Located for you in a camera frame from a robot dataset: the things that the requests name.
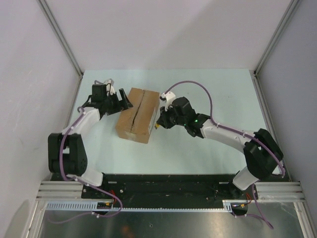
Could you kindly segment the brown cardboard express box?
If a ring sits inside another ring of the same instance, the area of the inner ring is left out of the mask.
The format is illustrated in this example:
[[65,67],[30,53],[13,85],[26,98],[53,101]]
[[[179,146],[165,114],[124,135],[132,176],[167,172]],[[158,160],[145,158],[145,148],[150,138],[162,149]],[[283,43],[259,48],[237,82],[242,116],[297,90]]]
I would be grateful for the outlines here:
[[154,108],[159,109],[159,92],[131,88],[129,101],[133,108],[122,111],[115,126],[119,138],[147,144],[148,126]]

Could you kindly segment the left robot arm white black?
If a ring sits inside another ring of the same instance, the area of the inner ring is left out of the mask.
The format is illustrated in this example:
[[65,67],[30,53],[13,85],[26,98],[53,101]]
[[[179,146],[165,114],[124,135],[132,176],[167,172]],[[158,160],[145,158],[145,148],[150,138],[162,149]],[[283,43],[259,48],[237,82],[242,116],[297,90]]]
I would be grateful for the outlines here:
[[109,194],[109,185],[103,182],[103,173],[88,165],[83,139],[103,116],[110,116],[132,108],[124,89],[115,91],[113,80],[95,81],[92,92],[77,108],[77,119],[60,133],[48,136],[48,166],[53,174],[65,181],[76,180],[92,187],[98,198]]

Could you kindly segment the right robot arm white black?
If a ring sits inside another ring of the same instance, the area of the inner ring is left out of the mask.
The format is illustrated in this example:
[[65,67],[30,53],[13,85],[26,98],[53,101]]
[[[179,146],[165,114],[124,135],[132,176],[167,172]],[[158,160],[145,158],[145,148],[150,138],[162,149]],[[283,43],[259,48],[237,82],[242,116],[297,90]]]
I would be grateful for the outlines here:
[[212,139],[244,154],[246,166],[228,183],[225,194],[240,199],[247,188],[271,176],[276,167],[285,174],[283,152],[267,130],[244,132],[212,122],[210,116],[195,112],[187,98],[177,98],[171,92],[161,94],[160,100],[164,106],[159,109],[156,125],[165,129],[182,126],[192,137]]

